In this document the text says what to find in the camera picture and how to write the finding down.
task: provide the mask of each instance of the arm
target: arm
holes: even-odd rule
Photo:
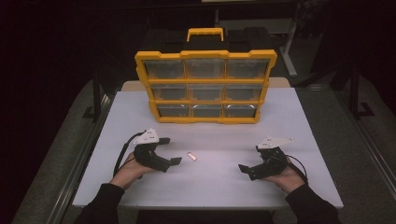
[[[134,153],[129,154],[126,162],[108,184],[103,184],[96,197],[82,209],[75,224],[82,223],[119,223],[117,207],[122,195],[141,175],[153,169],[139,164]]]
[[[321,199],[289,166],[281,174],[268,176],[264,180],[275,183],[288,193],[286,201],[299,224],[341,223],[335,207]]]

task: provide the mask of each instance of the gray floor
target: gray floor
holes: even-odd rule
[[[283,43],[282,38],[273,39],[276,45]],[[279,57],[272,76],[287,77],[291,84],[305,80],[309,77],[309,68],[319,41],[319,38],[296,37],[290,49],[290,57],[299,75],[289,77]],[[318,83],[326,86],[328,78],[323,78]],[[339,95],[346,94],[326,88],[323,90],[301,89],[297,93],[344,202],[345,207],[339,211],[340,219],[344,223],[357,224],[393,223],[396,220],[395,199],[375,167],[354,120],[340,102]],[[396,170],[396,152],[393,150],[396,118],[382,103],[375,88],[365,79],[361,80],[360,98],[375,112],[374,117],[362,118],[360,124],[367,129],[389,166]],[[92,127],[90,119],[82,118],[86,107],[91,105],[92,86],[88,83],[70,108],[13,223],[46,223],[62,184]],[[79,212],[80,208],[69,205],[62,223],[72,223]],[[119,214],[120,223],[133,223],[136,217],[136,211],[127,208],[120,208]],[[276,211],[274,220],[276,224],[296,223],[290,210]]]

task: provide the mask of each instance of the yellow frame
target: yellow frame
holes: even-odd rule
[[[226,124],[237,123],[256,123],[260,119],[260,108],[264,103],[265,95],[269,86],[269,75],[271,69],[276,64],[276,52],[273,49],[254,49],[250,52],[229,52],[228,50],[183,50],[180,53],[160,53],[159,51],[138,51],[135,55],[136,72],[140,81],[146,88],[148,93],[148,107],[154,118],[159,122],[173,122],[173,123],[193,123],[193,122],[217,122]],[[228,78],[227,67],[225,67],[225,74],[222,78],[192,78],[184,74],[184,78],[149,78],[146,67],[143,61],[146,60],[183,60],[183,69],[186,71],[186,64],[184,60],[187,59],[267,59],[266,71],[263,77],[259,78]],[[156,100],[152,93],[152,84],[197,84],[197,83],[211,83],[211,84],[261,84],[262,92],[260,98],[256,101],[192,101],[192,100]],[[189,90],[186,88],[186,95],[189,95]],[[191,109],[189,109],[189,116],[186,118],[179,117],[161,117],[157,105],[160,104],[174,104],[174,105],[222,105],[221,117],[219,118],[196,118],[191,116]],[[257,109],[253,118],[225,118],[223,116],[223,107],[225,105],[256,105]]]

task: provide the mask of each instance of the wrist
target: wrist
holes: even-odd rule
[[[305,182],[299,176],[282,178],[277,183],[277,185],[288,194],[304,184]]]
[[[127,190],[141,175],[136,172],[120,170],[111,180],[110,184]]]

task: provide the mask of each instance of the clear plastic drawer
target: clear plastic drawer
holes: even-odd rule
[[[224,117],[226,118],[254,118],[256,105],[225,105]]]
[[[221,101],[224,84],[189,84],[189,98],[193,101]]]
[[[226,99],[228,101],[257,101],[262,92],[260,84],[227,84]]]
[[[154,84],[151,85],[155,100],[186,100],[185,84]]]
[[[264,78],[269,60],[267,59],[229,59],[227,76],[229,78]]]
[[[221,105],[191,105],[191,115],[195,118],[219,118]]]
[[[145,60],[149,78],[184,78],[182,60]]]
[[[223,59],[188,59],[186,60],[187,77],[189,78],[223,78]]]
[[[189,106],[188,105],[157,105],[160,117],[188,117]]]

